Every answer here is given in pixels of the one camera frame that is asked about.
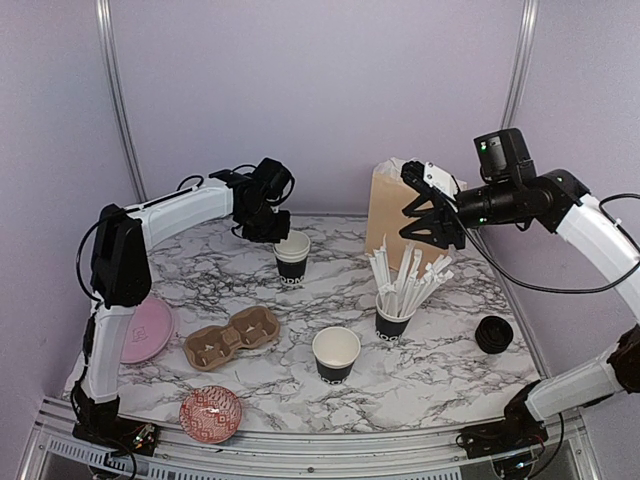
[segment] red patterned bowl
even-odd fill
[[[236,433],[241,419],[240,400],[224,387],[197,388],[180,407],[182,428],[203,443],[224,442]]]

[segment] black and white paper cup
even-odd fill
[[[382,298],[380,294],[376,296],[376,335],[383,340],[398,340],[409,325],[409,320],[415,312],[403,317],[394,317],[386,314],[382,310]]]
[[[273,245],[273,253],[278,263],[280,281],[285,285],[296,285],[304,280],[307,269],[307,256],[311,249],[309,237],[291,230],[286,240]]]
[[[322,381],[340,385],[360,355],[360,339],[348,328],[329,327],[318,332],[312,348]]]

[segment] purple wall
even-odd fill
[[[365,212],[374,165],[479,179],[472,139],[500,123],[522,3],[114,1],[147,190],[273,156],[288,207]]]
[[[640,192],[640,3],[542,2],[530,74],[516,124],[538,172],[566,168],[599,198]],[[640,237],[632,201],[611,207]],[[491,244],[519,278],[562,287],[605,280],[572,247],[542,228],[496,227]],[[517,290],[553,373],[614,343],[634,319],[615,292],[568,297]],[[640,470],[640,396],[584,411],[607,480]]]
[[[2,2],[0,15],[0,465],[14,478],[43,395],[58,394],[89,303],[82,234],[133,202],[92,2]]]

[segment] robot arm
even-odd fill
[[[86,366],[71,392],[78,416],[74,435],[152,453],[155,436],[143,445],[144,439],[131,432],[146,428],[153,433],[155,427],[117,416],[118,370],[127,329],[151,289],[148,253],[179,232],[231,214],[238,223],[234,233],[242,228],[245,239],[277,243],[289,234],[289,212],[277,207],[294,183],[280,162],[264,159],[246,175],[222,170],[199,185],[144,204],[103,209],[91,258],[94,300],[83,343]]]
[[[640,319],[640,261],[636,246],[599,209],[587,187],[564,170],[537,176],[522,134],[503,130],[475,139],[487,185],[458,191],[448,173],[408,162],[402,176],[420,196],[404,209],[417,220],[400,233],[439,247],[464,248],[467,228],[516,224],[526,230],[538,220],[582,252],[605,278],[626,277],[616,289]],[[431,201],[431,209],[419,209]],[[576,293],[524,284],[551,293]],[[590,406],[618,392],[640,392],[640,326],[625,333],[598,357],[556,377],[528,385],[505,407],[500,422],[464,428],[461,446],[469,458],[527,447],[535,436],[548,438],[543,422],[579,406]]]

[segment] white marble surface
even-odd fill
[[[178,313],[177,332],[150,361],[120,369],[122,413],[178,422],[193,388],[222,385],[244,407],[242,430],[371,432],[461,424],[498,417],[506,402],[538,379],[522,334],[487,264],[477,252],[454,252],[455,277],[390,344],[374,331],[375,284],[363,255],[366,219],[294,217],[313,242],[302,285],[280,284],[270,245],[235,238],[230,220],[192,228],[151,257],[153,294]],[[273,343],[239,350],[211,373],[192,369],[184,339],[252,305],[266,305],[282,328]],[[485,315],[515,330],[509,349],[489,356],[475,344]],[[311,340],[322,328],[355,331],[362,352],[348,380],[323,383]],[[65,395],[79,375],[69,377]]]

